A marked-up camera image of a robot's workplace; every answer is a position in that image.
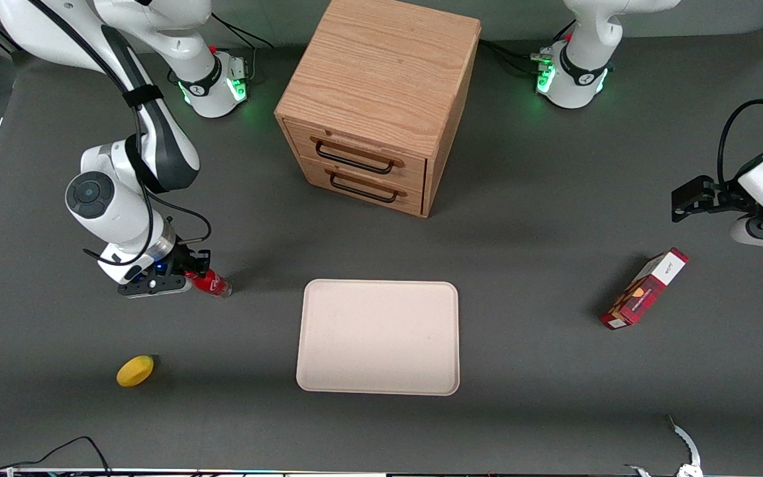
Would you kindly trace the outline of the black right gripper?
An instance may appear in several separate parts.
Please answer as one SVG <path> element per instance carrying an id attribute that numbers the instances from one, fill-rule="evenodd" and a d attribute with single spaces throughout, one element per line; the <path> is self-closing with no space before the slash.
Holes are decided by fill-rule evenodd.
<path id="1" fill-rule="evenodd" d="M 187 244 L 178 242 L 170 253 L 154 264 L 157 276 L 176 276 L 193 279 L 205 278 L 210 269 L 211 250 L 193 250 Z"/>

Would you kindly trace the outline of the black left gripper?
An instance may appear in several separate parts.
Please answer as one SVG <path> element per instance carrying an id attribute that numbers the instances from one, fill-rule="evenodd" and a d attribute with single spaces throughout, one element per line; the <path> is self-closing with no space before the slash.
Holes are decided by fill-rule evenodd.
<path id="1" fill-rule="evenodd" d="M 701 175 L 682 184 L 681 191 L 670 193 L 670 220 L 679 223 L 690 215 L 738 211 L 756 214 L 755 199 L 736 180 L 716 182 Z"/>

